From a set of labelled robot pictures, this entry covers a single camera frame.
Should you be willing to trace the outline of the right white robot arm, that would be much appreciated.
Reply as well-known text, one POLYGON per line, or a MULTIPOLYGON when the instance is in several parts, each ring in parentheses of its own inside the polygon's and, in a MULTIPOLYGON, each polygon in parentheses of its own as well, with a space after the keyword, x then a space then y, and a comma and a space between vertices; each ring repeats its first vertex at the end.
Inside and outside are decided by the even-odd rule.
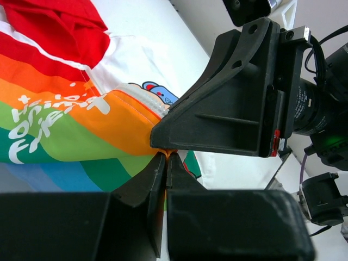
POLYGON ((311 139, 305 156, 347 170, 347 52, 325 58, 308 27, 263 17, 216 38, 206 69, 150 144, 267 158, 294 133, 311 139))

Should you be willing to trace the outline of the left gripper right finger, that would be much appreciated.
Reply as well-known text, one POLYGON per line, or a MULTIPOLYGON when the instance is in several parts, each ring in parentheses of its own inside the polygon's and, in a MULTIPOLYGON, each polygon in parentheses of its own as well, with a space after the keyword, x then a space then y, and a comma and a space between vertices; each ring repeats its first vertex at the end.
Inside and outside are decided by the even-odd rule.
POLYGON ((171 260, 315 259, 299 206, 287 192, 208 190, 175 153, 166 186, 171 260))

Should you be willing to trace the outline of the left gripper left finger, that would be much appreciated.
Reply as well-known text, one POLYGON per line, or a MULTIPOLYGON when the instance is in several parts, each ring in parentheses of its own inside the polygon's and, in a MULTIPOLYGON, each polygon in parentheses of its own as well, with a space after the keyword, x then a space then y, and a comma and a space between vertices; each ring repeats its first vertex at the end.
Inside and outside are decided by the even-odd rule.
POLYGON ((112 254, 116 258, 159 258, 163 231, 166 156, 113 192, 116 197, 112 254))

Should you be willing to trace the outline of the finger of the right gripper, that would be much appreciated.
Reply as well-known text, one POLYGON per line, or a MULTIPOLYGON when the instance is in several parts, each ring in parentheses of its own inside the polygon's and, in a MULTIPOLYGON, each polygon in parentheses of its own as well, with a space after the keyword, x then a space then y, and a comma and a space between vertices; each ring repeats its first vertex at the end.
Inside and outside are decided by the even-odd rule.
POLYGON ((152 129, 150 145, 243 156, 276 154, 277 98, 269 68, 228 67, 170 108, 152 129))
POLYGON ((219 35, 213 52, 201 77, 169 109, 169 113, 193 105, 223 87, 230 79, 247 67, 255 57, 262 43, 270 43, 266 38, 279 34, 280 25, 269 18, 260 18, 245 24, 242 31, 237 29, 219 35))

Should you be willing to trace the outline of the rainbow white kids jacket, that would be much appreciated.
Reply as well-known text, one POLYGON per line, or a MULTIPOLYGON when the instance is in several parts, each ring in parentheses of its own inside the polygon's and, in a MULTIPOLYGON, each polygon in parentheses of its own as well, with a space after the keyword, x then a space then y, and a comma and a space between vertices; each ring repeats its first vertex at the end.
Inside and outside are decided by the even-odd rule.
POLYGON ((154 157, 182 95, 166 49, 92 1, 1 1, 1 170, 35 191, 113 191, 154 157))

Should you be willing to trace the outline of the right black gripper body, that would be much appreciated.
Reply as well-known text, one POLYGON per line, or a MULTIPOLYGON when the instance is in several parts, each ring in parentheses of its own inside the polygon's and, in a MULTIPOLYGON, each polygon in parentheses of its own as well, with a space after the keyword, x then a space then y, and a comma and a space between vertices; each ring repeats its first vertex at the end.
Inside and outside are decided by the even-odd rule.
POLYGON ((282 93, 279 152, 286 148, 293 132, 303 53, 310 47, 310 34, 309 27, 302 26, 292 30, 282 29, 279 35, 274 78, 275 88, 282 93))

